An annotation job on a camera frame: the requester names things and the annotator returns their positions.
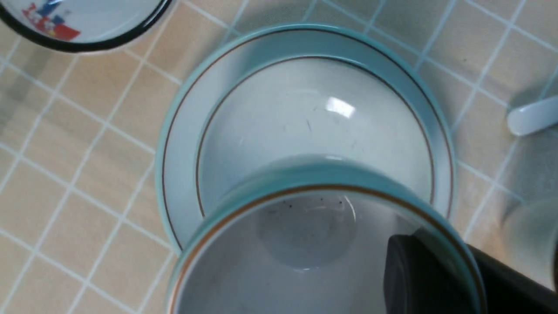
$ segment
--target saucer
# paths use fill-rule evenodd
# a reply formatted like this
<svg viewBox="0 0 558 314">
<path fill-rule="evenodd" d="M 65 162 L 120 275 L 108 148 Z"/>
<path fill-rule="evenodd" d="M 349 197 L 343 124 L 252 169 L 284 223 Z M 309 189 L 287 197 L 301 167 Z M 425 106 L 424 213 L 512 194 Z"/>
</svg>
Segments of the saucer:
<svg viewBox="0 0 558 314">
<path fill-rule="evenodd" d="M 317 88 L 319 95 L 285 94 L 300 91 L 301 83 Z M 269 90 L 253 92 L 264 86 Z M 303 104 L 282 108 L 285 101 Z M 297 108 L 301 114 L 294 112 Z M 241 117 L 255 114 L 254 110 L 267 115 L 266 120 Z M 296 117 L 292 125 L 280 123 L 289 117 Z M 264 121 L 269 129 L 262 129 Z M 252 138 L 244 137 L 239 145 L 243 134 Z M 320 134 L 320 139 L 313 141 L 311 134 Z M 277 152 L 297 152 L 290 146 L 280 149 L 287 147 L 280 141 L 291 143 L 297 137 L 297 147 L 305 149 L 302 153 L 333 153 L 364 163 L 449 217 L 453 148 L 441 111 L 422 80 L 394 53 L 355 32 L 322 25 L 279 26 L 233 41 L 209 56 L 169 109 L 157 147 L 155 179 L 163 224 L 176 250 L 181 251 L 205 210 L 214 207 L 227 189 L 266 162 L 284 157 Z M 220 148 L 225 142 L 228 148 Z M 258 147 L 264 150 L 250 159 L 254 163 L 243 160 L 258 154 Z M 354 154 L 345 154 L 351 149 Z M 382 149 L 391 151 L 382 155 Z M 229 153 L 234 164 L 225 162 Z M 228 169 L 226 175 L 218 176 L 223 169 Z M 403 169 L 414 172 L 409 175 Z M 218 187 L 208 193 L 204 187 L 213 183 Z"/>
</svg>

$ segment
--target tiled countertop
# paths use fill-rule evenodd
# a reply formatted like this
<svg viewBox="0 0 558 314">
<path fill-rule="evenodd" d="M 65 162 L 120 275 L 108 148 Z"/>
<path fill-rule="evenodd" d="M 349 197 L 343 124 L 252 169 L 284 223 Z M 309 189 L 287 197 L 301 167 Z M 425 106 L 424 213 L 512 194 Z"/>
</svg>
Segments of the tiled countertop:
<svg viewBox="0 0 558 314">
<path fill-rule="evenodd" d="M 153 155 L 171 99 L 254 28 L 323 22 L 400 54 L 434 90 L 459 157 L 451 218 L 506 262 L 501 220 L 558 193 L 558 129 L 515 138 L 510 107 L 558 94 L 556 0 L 190 0 L 143 41 L 56 54 L 0 26 L 0 314 L 163 313 L 171 252 Z"/>
</svg>

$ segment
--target spoon handle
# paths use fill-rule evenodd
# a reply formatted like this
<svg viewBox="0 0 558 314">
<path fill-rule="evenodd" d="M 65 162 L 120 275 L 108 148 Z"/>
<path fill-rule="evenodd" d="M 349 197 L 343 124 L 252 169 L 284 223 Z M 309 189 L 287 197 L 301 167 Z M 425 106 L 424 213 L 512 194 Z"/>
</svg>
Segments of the spoon handle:
<svg viewBox="0 0 558 314">
<path fill-rule="evenodd" d="M 526 104 L 511 110 L 508 127 L 511 133 L 522 136 L 558 123 L 558 96 Z"/>
</svg>

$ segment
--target tile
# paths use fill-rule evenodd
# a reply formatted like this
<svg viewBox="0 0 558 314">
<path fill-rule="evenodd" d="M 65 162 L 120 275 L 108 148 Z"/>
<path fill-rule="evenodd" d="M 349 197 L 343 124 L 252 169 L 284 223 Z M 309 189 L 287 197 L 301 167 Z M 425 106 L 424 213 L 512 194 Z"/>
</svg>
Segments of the tile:
<svg viewBox="0 0 558 314">
<path fill-rule="evenodd" d="M 0 23 L 0 38 L 2 39 L 0 40 L 0 56 L 5 57 L 12 49 L 18 36 L 16 32 L 6 26 L 6 24 Z"/>
<path fill-rule="evenodd" d="M 411 50 L 401 46 L 400 44 L 392 41 L 391 39 L 385 37 L 384 35 L 380 34 L 379 32 L 377 32 L 375 30 L 368 31 L 368 33 L 366 35 L 368 37 L 370 37 L 371 39 L 378 41 L 380 44 L 385 45 L 386 47 L 388 47 L 391 51 L 393 51 L 395 54 L 397 54 L 399 57 L 401 57 L 401 59 L 403 59 L 404 61 L 407 61 L 407 63 L 411 67 L 419 59 L 419 56 L 417 54 L 415 54 L 414 52 L 412 52 Z"/>
<path fill-rule="evenodd" d="M 421 65 L 418 74 L 432 90 L 451 127 L 469 99 L 472 87 L 428 61 Z"/>
<path fill-rule="evenodd" d="M 169 289 L 169 280 L 171 278 L 172 270 L 177 262 L 177 256 L 173 256 L 171 262 L 168 264 L 165 273 L 149 298 L 142 314 L 160 314 L 165 313 L 167 290 Z"/>
<path fill-rule="evenodd" d="M 40 250 L 86 278 L 117 218 L 71 194 Z"/>
<path fill-rule="evenodd" d="M 6 314 L 59 314 L 70 308 L 81 283 L 35 258 L 6 308 Z"/>
<path fill-rule="evenodd" d="M 27 164 L 18 163 L 0 193 L 0 204 L 4 204 L 0 229 L 34 245 L 63 194 L 61 185 Z"/>
<path fill-rule="evenodd" d="M 12 166 L 14 161 L 14 156 L 8 151 L 0 148 L 0 182 L 4 179 L 4 176 L 8 172 L 8 169 Z"/>
<path fill-rule="evenodd" d="M 87 288 L 72 314 L 126 314 L 111 301 Z"/>
<path fill-rule="evenodd" d="M 381 0 L 331 0 L 352 14 L 368 21 L 372 18 Z"/>
<path fill-rule="evenodd" d="M 374 25 L 422 50 L 440 23 L 448 0 L 389 0 Z"/>
<path fill-rule="evenodd" d="M 538 98 L 557 65 L 557 53 L 512 30 L 482 86 L 511 106 L 528 104 Z"/>
<path fill-rule="evenodd" d="M 1 235 L 0 252 L 2 252 L 0 254 L 0 278 L 2 278 L 0 304 L 2 304 L 31 252 Z"/>
<path fill-rule="evenodd" d="M 318 1 L 316 4 L 312 14 L 308 18 L 308 22 L 341 26 L 357 32 L 362 32 L 365 28 L 364 24 L 357 22 L 322 1 Z"/>
<path fill-rule="evenodd" d="M 106 118 L 124 92 L 138 63 L 124 51 L 81 56 L 61 93 Z"/>
<path fill-rule="evenodd" d="M 92 282 L 137 309 L 169 251 L 147 236 L 122 225 Z"/>
<path fill-rule="evenodd" d="M 429 56 L 476 82 L 505 29 L 504 24 L 459 0 Z"/>
<path fill-rule="evenodd" d="M 25 156 L 70 182 L 100 128 L 99 122 L 57 98 L 37 126 Z"/>
<path fill-rule="evenodd" d="M 242 0 L 190 0 L 190 2 L 229 25 L 233 23 L 242 4 Z"/>
<path fill-rule="evenodd" d="M 490 183 L 463 168 L 458 166 L 457 173 L 457 199 L 452 209 L 450 217 L 451 225 L 464 236 L 471 218 L 486 195 Z"/>
<path fill-rule="evenodd" d="M 150 153 L 107 130 L 91 152 L 76 187 L 123 212 L 152 159 Z"/>
<path fill-rule="evenodd" d="M 111 124 L 155 148 L 178 84 L 144 66 Z"/>
<path fill-rule="evenodd" d="M 55 88 L 73 58 L 73 55 L 57 53 L 22 39 L 10 62 L 30 76 Z"/>
<path fill-rule="evenodd" d="M 516 25 L 558 48 L 558 6 L 552 0 L 525 2 Z"/>
<path fill-rule="evenodd" d="M 513 196 L 495 189 L 478 216 L 467 243 L 507 264 L 502 243 L 502 222 L 507 213 L 518 205 L 519 201 Z"/>
<path fill-rule="evenodd" d="M 539 132 L 521 137 L 502 184 L 527 202 L 558 194 L 558 137 Z"/>
<path fill-rule="evenodd" d="M 257 28 L 300 22 L 311 0 L 250 0 L 235 28 L 250 32 Z"/>
<path fill-rule="evenodd" d="M 504 106 L 477 94 L 454 134 L 458 158 L 491 178 L 496 176 L 514 140 L 506 114 Z"/>
<path fill-rule="evenodd" d="M 149 62 L 184 80 L 223 39 L 227 30 L 186 4 L 177 4 Z"/>
<path fill-rule="evenodd" d="M 128 212 L 127 218 L 136 225 L 167 241 L 167 235 L 159 215 L 153 172 L 147 177 L 132 208 Z"/>
<path fill-rule="evenodd" d="M 515 12 L 519 0 L 473 0 L 488 10 L 509 20 Z"/>
<path fill-rule="evenodd" d="M 49 98 L 46 90 L 5 69 L 0 76 L 0 142 L 19 150 Z"/>
</svg>

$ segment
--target black object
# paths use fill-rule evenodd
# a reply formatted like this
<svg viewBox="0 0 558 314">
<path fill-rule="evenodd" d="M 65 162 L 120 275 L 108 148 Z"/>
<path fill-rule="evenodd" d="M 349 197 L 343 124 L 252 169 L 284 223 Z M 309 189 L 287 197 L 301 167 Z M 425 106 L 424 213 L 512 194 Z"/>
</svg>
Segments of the black object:
<svg viewBox="0 0 558 314">
<path fill-rule="evenodd" d="M 558 313 L 556 293 L 469 249 L 483 277 L 489 313 Z M 389 238 L 383 288 L 388 314 L 474 313 L 456 280 L 413 235 Z"/>
</svg>

